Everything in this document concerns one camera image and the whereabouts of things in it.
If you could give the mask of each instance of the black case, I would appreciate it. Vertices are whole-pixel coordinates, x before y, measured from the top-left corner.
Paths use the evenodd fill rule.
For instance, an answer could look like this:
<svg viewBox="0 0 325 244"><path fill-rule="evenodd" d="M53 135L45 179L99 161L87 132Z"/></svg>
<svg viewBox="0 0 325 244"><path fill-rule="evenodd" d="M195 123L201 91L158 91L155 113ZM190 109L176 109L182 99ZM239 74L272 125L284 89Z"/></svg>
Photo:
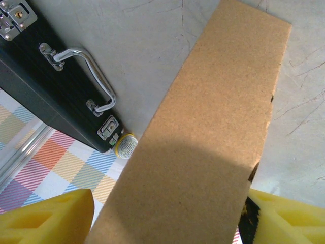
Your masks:
<svg viewBox="0 0 325 244"><path fill-rule="evenodd" d="M73 58L65 60L64 69L56 71L39 51L41 43L53 49L66 49L35 6L35 23L12 41L0 37L0 87L47 125L97 149L108 151L109 141L123 126L112 110L96 117L86 106L88 99L106 104L105 99ZM103 140L97 134L102 124L113 115L119 126Z"/></svg>

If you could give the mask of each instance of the metal handle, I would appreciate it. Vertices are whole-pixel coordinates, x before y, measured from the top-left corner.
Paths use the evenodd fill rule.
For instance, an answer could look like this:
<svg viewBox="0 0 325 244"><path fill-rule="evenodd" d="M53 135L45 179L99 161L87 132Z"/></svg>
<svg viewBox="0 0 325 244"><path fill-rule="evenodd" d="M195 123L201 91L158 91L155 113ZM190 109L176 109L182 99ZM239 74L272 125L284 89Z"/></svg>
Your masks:
<svg viewBox="0 0 325 244"><path fill-rule="evenodd" d="M92 75L94 76L96 82L98 83L98 85L100 85L100 87L103 89L103 91L110 97L111 102L109 104L103 105L103 106L96 106L94 109L97 113L102 113L108 109L111 109L112 107L114 107L115 103L116 103L116 95L115 92L113 90L113 88L109 85L107 79L105 78L105 76L103 75L103 73L101 72L101 70L99 69L98 65L96 64L95 60L92 58L92 56L90 55L90 53L83 49L83 48L69 48L63 52L57 53L53 56L53 60L56 62L61 62L69 57L72 56L79 56L82 57Z"/></svg>

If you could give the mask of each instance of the metal latch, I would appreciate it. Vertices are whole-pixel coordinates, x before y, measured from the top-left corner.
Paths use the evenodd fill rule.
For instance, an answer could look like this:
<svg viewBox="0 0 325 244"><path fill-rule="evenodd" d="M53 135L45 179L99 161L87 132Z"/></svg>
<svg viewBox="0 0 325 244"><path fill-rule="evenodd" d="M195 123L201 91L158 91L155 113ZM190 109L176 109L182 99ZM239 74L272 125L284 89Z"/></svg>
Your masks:
<svg viewBox="0 0 325 244"><path fill-rule="evenodd" d="M118 121L114 116L109 116L109 118L105 121L105 123L100 127L100 129L97 131L97 134L104 140L106 141L107 138L109 138L116 128L118 127ZM114 135L113 138L110 140L110 144L112 146L115 145L117 142L118 135Z"/></svg>
<svg viewBox="0 0 325 244"><path fill-rule="evenodd" d="M25 0L0 1L0 36L12 41L37 20L37 15Z"/></svg>

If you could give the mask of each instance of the gray floor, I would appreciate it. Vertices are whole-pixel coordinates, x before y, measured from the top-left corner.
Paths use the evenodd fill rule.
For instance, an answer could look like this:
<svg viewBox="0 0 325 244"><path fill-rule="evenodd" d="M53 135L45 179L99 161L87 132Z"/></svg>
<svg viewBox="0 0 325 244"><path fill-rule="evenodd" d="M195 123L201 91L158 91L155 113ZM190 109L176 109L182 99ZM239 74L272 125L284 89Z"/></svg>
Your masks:
<svg viewBox="0 0 325 244"><path fill-rule="evenodd" d="M67 46L92 53L140 137L219 1L31 2ZM253 187L325 207L325 2L244 2L293 24Z"/></svg>

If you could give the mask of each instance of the plaid fabric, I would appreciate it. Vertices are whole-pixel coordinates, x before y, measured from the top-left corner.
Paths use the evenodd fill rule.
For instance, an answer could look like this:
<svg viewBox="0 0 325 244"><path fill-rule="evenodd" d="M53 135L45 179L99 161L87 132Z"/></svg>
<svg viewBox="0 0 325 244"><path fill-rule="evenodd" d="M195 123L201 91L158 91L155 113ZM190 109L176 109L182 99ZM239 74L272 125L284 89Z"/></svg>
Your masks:
<svg viewBox="0 0 325 244"><path fill-rule="evenodd" d="M102 154L55 131L3 187L0 214L81 188L92 190L96 219L123 165L113 152Z"/></svg>
<svg viewBox="0 0 325 244"><path fill-rule="evenodd" d="M31 112L0 89L0 161L13 154L40 125Z"/></svg>

